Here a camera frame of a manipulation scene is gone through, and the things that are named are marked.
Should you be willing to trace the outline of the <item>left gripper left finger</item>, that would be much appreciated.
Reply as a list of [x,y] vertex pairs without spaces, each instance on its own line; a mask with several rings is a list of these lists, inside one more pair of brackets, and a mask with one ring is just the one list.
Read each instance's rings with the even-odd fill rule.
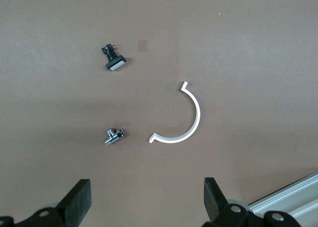
[[79,227],[91,207],[91,182],[81,179],[55,207],[67,227]]

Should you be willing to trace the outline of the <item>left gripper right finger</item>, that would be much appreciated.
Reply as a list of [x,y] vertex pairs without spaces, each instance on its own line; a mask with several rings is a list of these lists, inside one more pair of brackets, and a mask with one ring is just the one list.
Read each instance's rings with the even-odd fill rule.
[[213,177],[204,179],[204,206],[209,220],[214,219],[228,205],[228,201]]

